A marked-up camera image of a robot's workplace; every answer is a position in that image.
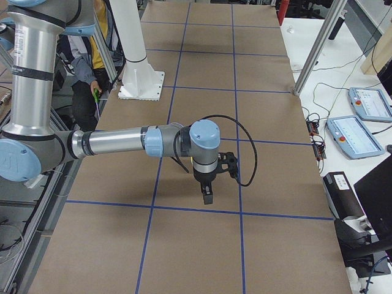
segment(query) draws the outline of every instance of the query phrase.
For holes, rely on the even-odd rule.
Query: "robotic arm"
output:
[[[230,172],[238,179],[234,154],[218,152],[219,128],[206,119],[187,127],[169,124],[103,132],[52,130],[49,119],[56,39],[64,30],[79,36],[93,34],[92,0],[9,3],[9,15],[15,22],[13,99],[10,122],[1,132],[0,176],[26,181],[85,156],[145,150],[149,156],[192,157],[194,177],[200,182],[205,204],[213,202],[211,183],[218,173]]]

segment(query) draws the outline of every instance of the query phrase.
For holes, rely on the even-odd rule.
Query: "green object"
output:
[[[93,96],[94,96],[95,102],[98,103],[98,102],[99,102],[100,94],[99,94],[99,90],[98,90],[97,88],[94,89],[94,94],[93,94]]]

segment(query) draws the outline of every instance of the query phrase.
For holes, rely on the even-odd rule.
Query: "light blue joint cap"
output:
[[[221,132],[213,121],[202,119],[194,122],[190,127],[190,139],[199,147],[212,150],[219,147],[221,143]]]
[[[0,37],[0,44],[6,51],[9,51],[13,48],[13,43],[1,37]]]
[[[0,139],[0,176],[14,182],[35,178],[41,173],[38,157],[26,145]]]
[[[89,26],[68,26],[66,27],[66,30],[62,32],[62,35],[90,37],[94,35],[95,27],[95,24]]]
[[[160,129],[148,129],[145,137],[145,150],[148,156],[162,157],[164,141]]]
[[[33,7],[44,3],[46,0],[8,0],[8,2],[20,7]]]

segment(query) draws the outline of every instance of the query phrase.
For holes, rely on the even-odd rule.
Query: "yellow shirt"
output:
[[[108,36],[108,20],[106,18],[105,5],[103,5],[99,11],[97,11],[97,17],[98,17],[100,30],[102,31],[102,34],[104,35],[104,39],[106,39],[106,37]],[[91,43],[91,50],[92,50],[92,68],[93,69],[104,69],[105,68],[104,61],[100,57],[97,44],[95,43],[93,37],[90,37],[90,43]]]

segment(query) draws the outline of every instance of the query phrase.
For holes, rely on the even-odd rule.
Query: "table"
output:
[[[281,31],[284,37],[287,54],[290,58],[290,65],[293,71],[302,69],[314,40],[321,28],[322,22],[323,20],[305,20],[293,18],[286,18],[284,20]],[[350,61],[355,60],[356,58],[359,58],[361,55],[361,49],[351,35],[346,24],[343,24],[336,38],[334,40],[326,41],[325,47],[318,59],[318,64],[314,69],[342,66]],[[326,111],[313,103],[313,91],[317,83],[324,82],[337,88],[367,87],[379,83],[380,81],[376,76],[363,75],[360,66],[364,60],[365,57],[362,56],[358,59],[358,64],[353,62],[338,69],[314,71],[309,77],[303,92],[300,95],[302,105],[309,109],[310,112],[317,112],[321,117],[325,117],[327,115]],[[344,83],[350,74],[350,78],[346,83]],[[298,76],[299,73],[295,72],[294,78],[297,79]],[[382,89],[385,95],[389,97],[382,85],[377,85],[375,88]],[[330,109],[336,96],[337,101],[331,111],[330,117],[354,114],[353,109],[350,106],[348,91],[340,91],[338,89],[331,89],[321,85],[317,87],[315,92],[316,102],[322,104],[327,109]],[[382,122],[366,121],[364,123],[371,132],[382,130],[389,125]],[[377,166],[379,163],[381,163],[381,161],[390,155],[389,153],[385,153],[384,155],[377,157],[348,160],[348,158],[343,155],[341,150],[337,147],[330,133],[328,131],[324,131],[324,126],[325,120],[321,120],[319,132],[325,138],[327,156],[326,160],[324,160],[324,168],[321,176],[324,176],[329,172],[344,171],[347,179],[351,185],[353,185],[367,172],[372,170],[375,166]],[[387,144],[391,143],[390,136],[391,131],[389,130],[378,134],[375,137],[382,146],[386,146]],[[369,293],[390,293],[390,289],[392,288],[391,275],[375,277],[374,280],[372,278],[372,281],[374,281],[374,285],[371,285]]]
[[[160,101],[112,92],[98,128],[236,117],[257,145],[255,181],[219,176],[204,206],[170,159],[87,158],[30,293],[350,293],[275,9],[149,2],[142,27],[166,72]],[[245,181],[250,144],[216,122]]]

